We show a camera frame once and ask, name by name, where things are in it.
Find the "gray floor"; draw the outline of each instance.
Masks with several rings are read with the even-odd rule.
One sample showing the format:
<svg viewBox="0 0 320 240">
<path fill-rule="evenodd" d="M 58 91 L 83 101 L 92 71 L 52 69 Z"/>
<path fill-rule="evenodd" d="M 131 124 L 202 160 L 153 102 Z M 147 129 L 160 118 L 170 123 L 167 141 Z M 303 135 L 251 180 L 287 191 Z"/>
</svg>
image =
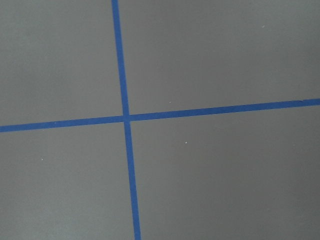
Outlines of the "gray floor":
<svg viewBox="0 0 320 240">
<path fill-rule="evenodd" d="M 130 113 L 320 98 L 319 11 L 119 0 Z M 0 126 L 123 114 L 111 1 L 2 0 L 0 33 Z M 131 128 L 141 239 L 319 239 L 320 106 Z M 0 133 L 1 240 L 133 240 L 129 188 L 123 123 Z"/>
</svg>

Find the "horizontal blue line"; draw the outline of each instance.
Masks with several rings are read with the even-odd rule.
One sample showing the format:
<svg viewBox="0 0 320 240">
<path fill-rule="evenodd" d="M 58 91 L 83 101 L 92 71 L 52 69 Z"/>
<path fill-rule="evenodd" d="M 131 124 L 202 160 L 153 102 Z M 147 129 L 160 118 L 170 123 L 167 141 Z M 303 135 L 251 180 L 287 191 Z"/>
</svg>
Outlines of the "horizontal blue line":
<svg viewBox="0 0 320 240">
<path fill-rule="evenodd" d="M 191 116 L 201 116 L 201 115 L 214 115 L 214 114 L 271 110 L 271 109 L 297 108 L 297 107 L 307 107 L 307 106 L 316 106 L 316 105 L 320 105 L 320 98 L 296 100 L 296 101 L 279 101 L 279 102 L 257 103 L 257 104 L 247 104 L 247 105 L 235 105 L 235 106 L 221 106 L 221 107 L 200 108 L 200 109 L 191 109 L 191 110 L 133 114 L 133 115 L 130 115 L 130 120 L 144 121 L 144 120 L 154 120 L 154 119 L 170 119 L 170 118 L 181 118 L 181 117 L 191 117 Z"/>
<path fill-rule="evenodd" d="M 155 119 L 192 117 L 192 116 L 201 116 L 201 115 L 214 115 L 214 114 L 271 110 L 271 109 L 309 107 L 309 106 L 318 106 L 318 105 L 320 105 L 320 98 L 295 100 L 295 101 L 267 102 L 267 103 L 257 103 L 257 104 L 247 104 L 247 105 L 235 105 L 235 106 L 221 106 L 221 107 L 200 108 L 200 109 L 191 109 L 191 110 L 142 113 L 142 114 L 130 115 L 129 118 L 131 122 L 134 122 L 134 121 L 155 120 Z M 96 124 L 111 124 L 111 123 L 122 123 L 122 122 L 124 122 L 123 116 L 106 116 L 106 117 L 84 118 L 84 119 L 74 119 L 74 120 L 64 120 L 64 121 L 49 121 L 49 122 L 0 126 L 0 133 L 36 130 L 36 129 L 64 128 L 64 127 L 96 125 Z"/>
<path fill-rule="evenodd" d="M 111 123 L 121 123 L 121 122 L 123 122 L 122 116 L 106 116 L 106 117 L 95 117 L 95 118 L 74 119 L 74 120 L 64 120 L 64 121 L 48 121 L 48 122 L 39 122 L 39 123 L 0 126 L 0 133 L 36 130 L 36 129 L 65 128 L 65 127 L 96 125 L 96 124 L 111 124 Z"/>
</svg>

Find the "vertical blue line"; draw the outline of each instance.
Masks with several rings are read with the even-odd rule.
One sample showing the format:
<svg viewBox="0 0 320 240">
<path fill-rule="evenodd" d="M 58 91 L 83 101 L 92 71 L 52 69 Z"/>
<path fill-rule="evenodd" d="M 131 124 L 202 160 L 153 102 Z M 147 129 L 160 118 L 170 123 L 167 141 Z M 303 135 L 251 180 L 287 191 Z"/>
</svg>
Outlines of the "vertical blue line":
<svg viewBox="0 0 320 240">
<path fill-rule="evenodd" d="M 138 196 L 137 196 L 136 175 L 135 175 L 135 161 L 134 161 L 134 151 L 133 151 L 131 125 L 130 125 L 129 99 L 128 99 L 128 90 L 127 90 L 127 81 L 126 81 L 124 51 L 123 51 L 122 36 L 121 36 L 119 5 L 118 5 L 118 0 L 111 0 L 111 2 L 112 2 L 116 54 L 117 54 L 117 60 L 118 60 L 118 72 L 119 72 L 119 79 L 120 79 L 123 125 L 124 125 L 124 135 L 125 135 L 126 157 L 127 157 L 127 164 L 128 164 L 128 174 L 129 174 L 129 187 L 130 187 L 130 197 L 131 197 L 134 239 L 141 240 Z"/>
</svg>

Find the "gray surface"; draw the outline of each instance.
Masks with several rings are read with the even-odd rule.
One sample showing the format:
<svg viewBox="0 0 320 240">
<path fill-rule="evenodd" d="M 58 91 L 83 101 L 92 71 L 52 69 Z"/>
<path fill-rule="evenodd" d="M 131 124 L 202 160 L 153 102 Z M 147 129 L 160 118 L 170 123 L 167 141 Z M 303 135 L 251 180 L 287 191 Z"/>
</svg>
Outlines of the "gray surface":
<svg viewBox="0 0 320 240">
<path fill-rule="evenodd" d="M 319 0 L 120 0 L 131 113 L 320 96 Z"/>
<path fill-rule="evenodd" d="M 111 1 L 1 0 L 0 125 L 121 115 Z"/>
<path fill-rule="evenodd" d="M 132 124 L 144 240 L 317 240 L 320 107 Z"/>
<path fill-rule="evenodd" d="M 121 123 L 1 133 L 1 240 L 132 240 Z"/>
</svg>

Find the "blue line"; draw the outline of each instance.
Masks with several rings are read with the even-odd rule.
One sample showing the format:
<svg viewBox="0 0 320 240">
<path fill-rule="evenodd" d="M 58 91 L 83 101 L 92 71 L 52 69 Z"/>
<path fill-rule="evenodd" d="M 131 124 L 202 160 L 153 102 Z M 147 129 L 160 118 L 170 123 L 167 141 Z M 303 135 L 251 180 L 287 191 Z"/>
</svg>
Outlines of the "blue line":
<svg viewBox="0 0 320 240">
<path fill-rule="evenodd" d="M 111 123 L 121 123 L 123 121 L 124 121 L 123 116 L 106 116 L 106 117 L 95 117 L 95 118 L 74 119 L 74 120 L 64 120 L 64 121 L 48 121 L 48 122 L 39 122 L 39 123 L 6 125 L 6 126 L 0 126 L 0 133 L 27 131 L 27 130 L 36 130 L 36 129 L 65 128 L 65 127 L 96 125 L 96 124 L 111 124 Z"/>
<path fill-rule="evenodd" d="M 129 99 L 128 99 L 118 0 L 112 0 L 112 13 L 113 13 L 116 54 L 117 54 L 117 60 L 118 60 L 118 72 L 119 72 L 119 79 L 120 79 L 123 125 L 124 125 L 124 135 L 125 135 L 126 157 L 127 157 L 127 164 L 128 164 L 128 174 L 129 174 L 129 187 L 130 187 L 130 197 L 131 197 L 134 239 L 141 240 L 138 195 L 137 195 L 136 174 L 135 174 L 135 161 L 134 161 L 131 126 L 130 126 Z"/>
<path fill-rule="evenodd" d="M 227 113 L 239 113 L 250 111 L 261 111 L 271 109 L 285 109 L 285 108 L 297 108 L 320 105 L 320 98 L 306 99 L 297 101 L 279 101 L 279 102 L 267 102 L 247 105 L 235 105 L 235 106 L 221 106 L 191 110 L 178 110 L 178 111 L 165 111 L 154 113 L 142 113 L 130 115 L 131 121 L 143 121 L 154 119 L 170 119 L 181 118 L 201 115 L 213 115 L 213 114 L 227 114 Z"/>
</svg>

